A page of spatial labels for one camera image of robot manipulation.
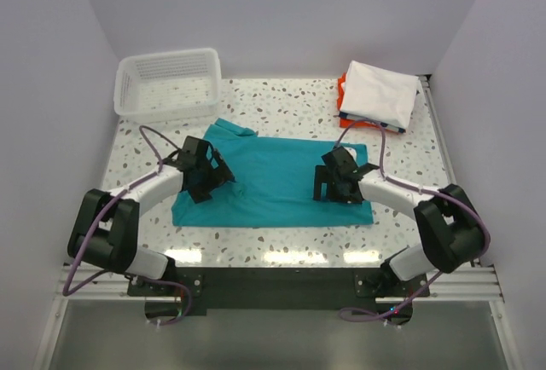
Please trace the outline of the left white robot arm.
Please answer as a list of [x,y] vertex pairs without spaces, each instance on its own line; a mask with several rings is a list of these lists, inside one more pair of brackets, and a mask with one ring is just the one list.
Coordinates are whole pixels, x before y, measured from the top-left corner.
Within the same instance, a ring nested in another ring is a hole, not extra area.
[[107,272],[147,277],[158,295],[171,293],[177,275],[173,260],[138,245],[139,222],[164,199],[186,193],[196,203],[235,177],[213,145],[189,136],[183,146],[158,163],[158,169],[110,191],[91,189],[82,201],[67,253]]

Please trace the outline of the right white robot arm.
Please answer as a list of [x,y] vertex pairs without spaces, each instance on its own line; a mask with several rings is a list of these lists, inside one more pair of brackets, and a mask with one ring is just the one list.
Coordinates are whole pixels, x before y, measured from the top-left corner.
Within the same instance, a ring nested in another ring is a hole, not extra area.
[[420,242],[392,255],[375,275],[375,283],[392,296],[410,280],[437,270],[450,274],[488,249],[491,235],[466,192],[455,184],[418,187],[388,176],[378,165],[358,165],[342,146],[322,156],[315,167],[313,199],[349,205],[375,202],[415,221]]

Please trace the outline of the teal t-shirt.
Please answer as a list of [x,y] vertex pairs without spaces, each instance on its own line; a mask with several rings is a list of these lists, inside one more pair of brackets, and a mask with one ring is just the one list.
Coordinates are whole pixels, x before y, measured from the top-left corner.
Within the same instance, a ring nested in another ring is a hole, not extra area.
[[235,176],[196,204],[180,193],[171,207],[175,227],[309,228],[371,225],[372,206],[316,201],[315,168],[334,144],[329,141],[259,136],[217,119],[204,135]]

